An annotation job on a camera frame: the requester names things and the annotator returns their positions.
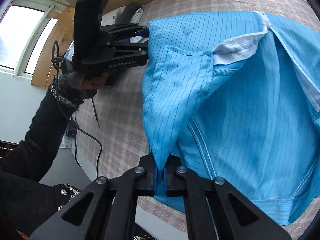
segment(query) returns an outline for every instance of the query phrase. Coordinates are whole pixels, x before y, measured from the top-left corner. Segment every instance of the person's hand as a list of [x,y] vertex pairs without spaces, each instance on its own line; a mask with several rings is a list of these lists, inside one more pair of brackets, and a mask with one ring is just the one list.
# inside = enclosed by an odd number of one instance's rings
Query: person's hand
[[100,88],[103,88],[108,76],[109,76],[109,73],[103,73],[102,76],[93,77],[90,79],[84,78],[81,82],[80,87],[83,89],[98,90]]

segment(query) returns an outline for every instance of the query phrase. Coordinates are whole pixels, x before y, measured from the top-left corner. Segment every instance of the wire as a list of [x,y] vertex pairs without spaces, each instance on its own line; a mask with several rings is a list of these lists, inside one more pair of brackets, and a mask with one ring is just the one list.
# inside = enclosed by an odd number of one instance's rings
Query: wire
[[76,112],[75,112],[75,122],[76,122],[76,125],[77,125],[78,127],[80,127],[79,124],[78,124],[78,122],[77,122],[77,119],[76,119]]
[[[52,54],[51,54],[51,61],[52,61],[52,65],[53,67],[57,70],[57,76],[56,76],[56,93],[57,93],[57,104],[58,104],[58,107],[60,109],[60,111],[62,112],[63,116],[68,120],[68,122],[70,121],[70,119],[67,117],[67,115],[65,114],[65,112],[63,111],[63,109],[61,108],[61,105],[60,105],[60,101],[59,101],[59,86],[58,86],[58,82],[59,82],[59,70],[61,69],[61,67],[59,67],[59,64],[60,62],[62,61],[65,61],[66,59],[64,57],[60,57],[59,56],[59,44],[58,44],[58,41],[55,41],[53,46],[52,46]],[[100,160],[100,156],[101,156],[101,152],[102,152],[102,144],[101,142],[95,138],[94,136],[92,136],[91,134],[87,133],[86,131],[82,130],[78,123],[76,122],[76,128],[78,129],[78,131],[84,133],[85,135],[89,136],[90,138],[92,138],[93,140],[95,140],[97,143],[99,143],[100,145],[100,151],[99,151],[99,154],[98,154],[98,158],[97,158],[97,166],[96,166],[96,174],[97,174],[97,178],[99,177],[99,160]],[[76,143],[76,137],[75,137],[75,159],[76,159],[76,163],[80,166],[80,164],[78,163],[78,160],[77,160],[77,143]]]
[[97,158],[97,166],[96,166],[96,174],[97,174],[97,178],[99,177],[99,160],[100,160],[100,156],[101,156],[101,152],[102,152],[102,144],[101,142],[95,138],[94,136],[92,136],[91,134],[87,133],[86,131],[82,130],[81,128],[77,127],[77,129],[84,133],[85,135],[89,136],[90,138],[92,138],[93,140],[95,140],[97,143],[99,143],[100,145],[100,151],[99,151],[99,154],[98,154],[98,158]]
[[76,163],[79,165],[79,167],[81,167],[77,159],[77,139],[76,137],[74,138],[75,138],[75,159],[76,159]]

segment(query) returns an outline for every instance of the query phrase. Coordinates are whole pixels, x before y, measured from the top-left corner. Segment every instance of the black sleeve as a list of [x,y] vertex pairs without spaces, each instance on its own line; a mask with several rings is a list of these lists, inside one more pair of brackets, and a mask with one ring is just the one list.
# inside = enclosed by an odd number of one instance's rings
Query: black sleeve
[[61,90],[59,99],[60,107],[55,86],[51,85],[32,118],[24,141],[20,141],[16,149],[0,159],[0,170],[37,182],[47,173],[67,128],[66,117],[69,118],[83,102],[79,94],[70,96],[65,90]]

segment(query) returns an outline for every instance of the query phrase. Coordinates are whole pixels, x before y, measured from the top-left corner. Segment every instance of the black cloth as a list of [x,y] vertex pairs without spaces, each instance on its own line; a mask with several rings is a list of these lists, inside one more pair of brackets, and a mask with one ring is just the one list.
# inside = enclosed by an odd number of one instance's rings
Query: black cloth
[[[66,105],[60,107],[66,110],[67,117],[75,111]],[[15,230],[30,236],[70,200],[73,192],[67,187],[39,183],[57,155],[67,124],[68,120],[49,88],[24,141],[0,158],[0,239],[18,239]],[[144,235],[144,239],[154,239],[143,229],[137,227],[137,230]]]

